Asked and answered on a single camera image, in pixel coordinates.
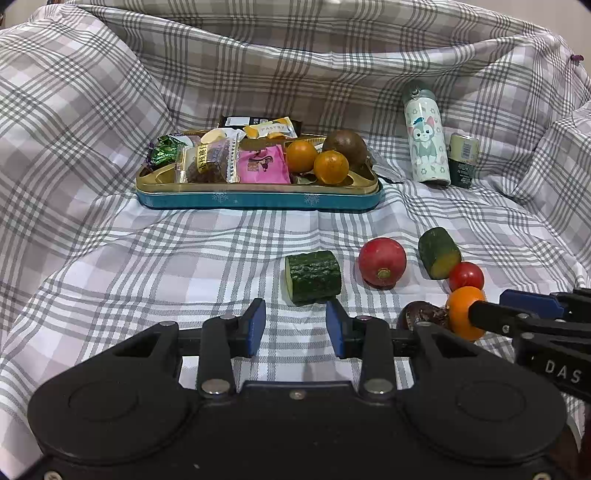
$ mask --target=small can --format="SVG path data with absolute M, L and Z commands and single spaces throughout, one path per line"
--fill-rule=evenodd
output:
M 467 135 L 452 134 L 449 141 L 449 177 L 452 185 L 469 189 L 478 157 L 478 140 Z

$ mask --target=blue tin box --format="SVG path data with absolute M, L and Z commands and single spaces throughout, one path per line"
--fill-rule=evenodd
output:
M 313 144 L 323 142 L 318 135 L 302 135 Z M 290 141 L 283 141 L 287 147 Z M 255 150 L 253 140 L 240 145 Z M 138 200 L 154 209 L 293 209 L 363 211 L 382 199 L 382 185 L 372 171 L 371 159 L 338 185 L 320 184 L 312 172 L 294 176 L 294 183 L 174 183 L 174 164 L 150 172 L 142 168 L 135 179 Z

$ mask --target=plaid cloth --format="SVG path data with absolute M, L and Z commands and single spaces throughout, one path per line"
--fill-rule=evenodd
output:
M 333 251 L 345 309 L 392 324 L 410 301 L 446 301 L 447 283 L 429 280 L 417 254 L 434 226 L 483 268 L 490 301 L 506 288 L 591 286 L 591 84 L 562 38 L 454 2 L 96 4 L 47 6 L 0 32 L 0 469 L 9 476 L 39 455 L 26 418 L 33 391 L 162 320 L 197 327 L 263 297 L 267 329 L 258 356 L 235 361 L 238 383 L 355 382 L 359 362 L 335 359 L 323 305 L 288 300 L 289 254 Z M 446 134 L 480 139 L 470 190 L 410 180 L 401 88 L 419 77 Z M 366 213 L 138 203 L 133 179 L 150 140 L 233 113 L 359 131 L 395 183 Z M 407 252 L 392 291 L 364 285 L 355 263 L 377 236 Z M 512 355 L 507 338 L 479 344 Z M 183 385 L 194 386 L 196 368 L 185 359 Z M 566 400 L 581 428 L 581 403 Z

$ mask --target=red radish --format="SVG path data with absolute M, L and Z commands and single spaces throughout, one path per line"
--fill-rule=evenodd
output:
M 391 238 L 374 238 L 359 252 L 359 269 L 370 285 L 393 287 L 406 270 L 406 252 Z
M 456 291 L 462 287 L 476 287 L 480 290 L 484 287 L 484 273 L 478 265 L 472 262 L 459 262 L 449 272 L 449 288 Z

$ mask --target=small orange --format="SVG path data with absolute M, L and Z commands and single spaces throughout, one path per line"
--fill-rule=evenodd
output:
M 314 168 L 314 160 L 318 152 L 310 142 L 306 140 L 293 141 L 285 151 L 287 168 L 291 173 L 305 173 Z
M 452 291 L 446 303 L 449 311 L 449 323 L 453 333 L 471 342 L 484 335 L 484 330 L 472 326 L 468 319 L 468 309 L 477 300 L 486 301 L 482 290 L 476 287 L 462 287 Z
M 322 183 L 337 185 L 341 183 L 349 173 L 347 158 L 335 150 L 322 152 L 314 160 L 314 175 Z

